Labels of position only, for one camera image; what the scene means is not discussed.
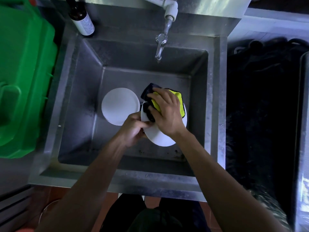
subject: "red tile floor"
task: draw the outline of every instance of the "red tile floor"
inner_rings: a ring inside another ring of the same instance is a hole
[[[24,226],[24,228],[33,228],[35,229],[39,222],[39,217],[41,214],[42,209],[45,205],[49,202],[61,199],[69,188],[62,188],[62,187],[43,187],[43,186],[35,186],[34,193],[32,195],[32,202],[29,206],[30,217],[28,223]],[[104,202],[102,204],[101,211],[98,215],[98,218],[92,228],[92,232],[99,232],[102,222],[112,204],[117,200],[118,194],[117,193],[110,193],[106,194]],[[160,198],[158,197],[150,197],[145,196],[145,204],[148,208],[155,208],[159,206]],[[205,202],[200,202],[201,207],[204,211],[205,218],[207,221],[208,226],[210,227],[212,232],[219,232],[222,231],[212,213],[211,209],[209,208],[208,204]]]

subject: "left hand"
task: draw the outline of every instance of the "left hand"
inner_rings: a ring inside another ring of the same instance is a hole
[[[151,126],[152,122],[141,121],[141,112],[133,113],[128,116],[116,135],[123,139],[122,141],[126,147],[131,147],[136,144],[141,137],[146,137],[143,128],[149,128]]]

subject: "yellow and black towel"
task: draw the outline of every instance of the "yellow and black towel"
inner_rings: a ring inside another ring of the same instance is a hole
[[[144,89],[143,93],[141,94],[141,99],[143,99],[144,101],[146,101],[143,105],[143,111],[146,113],[148,119],[151,121],[151,122],[155,122],[155,119],[154,117],[152,116],[152,114],[150,113],[148,107],[149,106],[152,106],[153,108],[157,109],[158,112],[161,113],[161,109],[160,109],[160,106],[156,103],[156,101],[154,101],[153,99],[147,97],[147,94],[149,93],[156,93],[153,91],[153,88],[162,88],[156,84],[153,84],[153,83],[150,83],[146,89]],[[182,96],[181,96],[181,93],[178,92],[178,91],[175,91],[175,90],[171,90],[171,89],[168,89],[169,91],[171,91],[173,94],[175,94],[177,96],[177,98],[179,99],[180,101],[180,114],[182,116],[182,118],[186,115],[185,114],[185,111],[184,111],[184,107],[183,107],[183,101],[182,101]]]

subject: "green plastic container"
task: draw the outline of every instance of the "green plastic container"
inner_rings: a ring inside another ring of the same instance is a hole
[[[0,5],[0,146],[20,126],[37,64],[42,18],[25,2],[24,10]]]
[[[30,81],[25,109],[20,114],[20,125],[13,139],[0,146],[0,157],[20,158],[36,147],[40,133],[41,117],[47,100],[52,69],[56,60],[57,46],[53,43],[54,28],[41,19],[41,29],[37,32],[38,52],[35,70]]]

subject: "forearm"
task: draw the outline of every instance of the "forearm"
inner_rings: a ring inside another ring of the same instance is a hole
[[[91,231],[124,150],[111,139],[37,231]]]
[[[175,139],[223,231],[284,231],[279,221],[229,175],[189,132]]]

